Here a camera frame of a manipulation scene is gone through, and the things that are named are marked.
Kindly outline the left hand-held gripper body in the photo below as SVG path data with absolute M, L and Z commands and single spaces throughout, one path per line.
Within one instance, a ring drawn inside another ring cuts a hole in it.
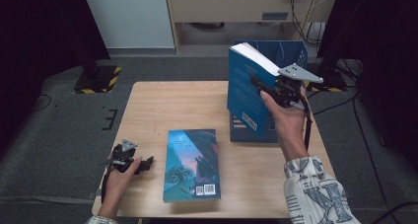
M 136 151 L 137 144 L 127 139 L 122 139 L 120 144 L 117 144 L 111 154 L 111 163 L 121 173 L 124 173 L 134 161 L 133 156 Z

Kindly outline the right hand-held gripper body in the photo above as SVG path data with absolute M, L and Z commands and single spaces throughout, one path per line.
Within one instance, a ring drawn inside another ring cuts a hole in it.
M 303 82 L 308 81 L 319 84 L 323 82 L 321 77 L 314 75 L 296 63 L 280 68 L 278 73 L 276 91 L 279 96 L 276 102 L 282 108 L 294 107 L 304 110 L 306 106 L 303 104 L 300 90 Z

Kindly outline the blue plastic file rack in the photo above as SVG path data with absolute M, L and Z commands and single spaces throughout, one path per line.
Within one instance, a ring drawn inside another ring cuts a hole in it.
M 283 59 L 279 62 L 279 69 L 296 63 L 304 69 L 308 63 L 308 54 L 304 44 L 298 40 L 278 40 L 283 52 Z M 269 126 L 262 137 L 254 135 L 249 129 L 234 115 L 230 113 L 230 140 L 233 142 L 267 142 L 276 141 L 275 125 L 272 114 Z

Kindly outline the illustrated blue paperback book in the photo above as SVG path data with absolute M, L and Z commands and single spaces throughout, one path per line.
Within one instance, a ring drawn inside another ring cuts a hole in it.
M 173 203 L 220 198 L 216 130 L 170 130 L 163 201 Z

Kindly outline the person's left hand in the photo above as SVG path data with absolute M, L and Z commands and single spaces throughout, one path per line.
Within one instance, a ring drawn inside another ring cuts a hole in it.
M 117 200 L 123 197 L 141 161 L 141 157 L 136 158 L 124 173 L 116 168 L 110 170 L 105 185 L 105 200 Z

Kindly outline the person's right hand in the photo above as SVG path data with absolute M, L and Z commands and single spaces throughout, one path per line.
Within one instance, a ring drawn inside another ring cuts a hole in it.
M 264 91 L 260 92 L 260 97 L 273 115 L 279 146 L 282 148 L 296 145 L 304 147 L 304 112 L 295 108 L 285 109 L 280 107 Z

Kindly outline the black stand with striped base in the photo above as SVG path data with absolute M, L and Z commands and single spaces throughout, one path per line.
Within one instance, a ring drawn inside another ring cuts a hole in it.
M 346 92 L 356 86 L 359 74 L 351 67 L 347 59 L 338 59 L 335 66 L 323 76 L 322 83 L 305 82 L 309 92 Z
M 74 53 L 83 72 L 74 86 L 75 94 L 109 93 L 117 81 L 120 66 L 99 66 L 81 37 L 74 37 Z

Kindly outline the grey cabinet label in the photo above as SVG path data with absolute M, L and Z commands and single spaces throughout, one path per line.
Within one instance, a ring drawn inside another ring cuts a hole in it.
M 288 16 L 288 12 L 263 12 L 261 19 L 263 21 L 286 21 Z

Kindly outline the beige wooden cabinet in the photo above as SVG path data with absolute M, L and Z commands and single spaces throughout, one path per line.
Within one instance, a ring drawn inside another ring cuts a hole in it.
M 189 23 L 280 23 L 289 39 L 308 34 L 311 23 L 325 23 L 335 0 L 167 0 L 174 48 L 180 50 L 181 27 Z M 263 21 L 263 12 L 288 12 L 286 21 Z

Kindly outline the black curtain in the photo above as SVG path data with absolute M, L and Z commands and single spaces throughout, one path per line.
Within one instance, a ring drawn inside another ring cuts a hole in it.
M 418 173 L 418 0 L 335 0 L 319 72 L 357 59 L 357 86 L 386 145 Z
M 0 0 L 0 154 L 44 80 L 79 66 L 82 48 L 95 60 L 108 57 L 87 0 Z

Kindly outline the white panel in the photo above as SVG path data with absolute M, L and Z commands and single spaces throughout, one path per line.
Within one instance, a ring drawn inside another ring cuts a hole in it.
M 107 48 L 174 48 L 167 0 L 87 0 Z

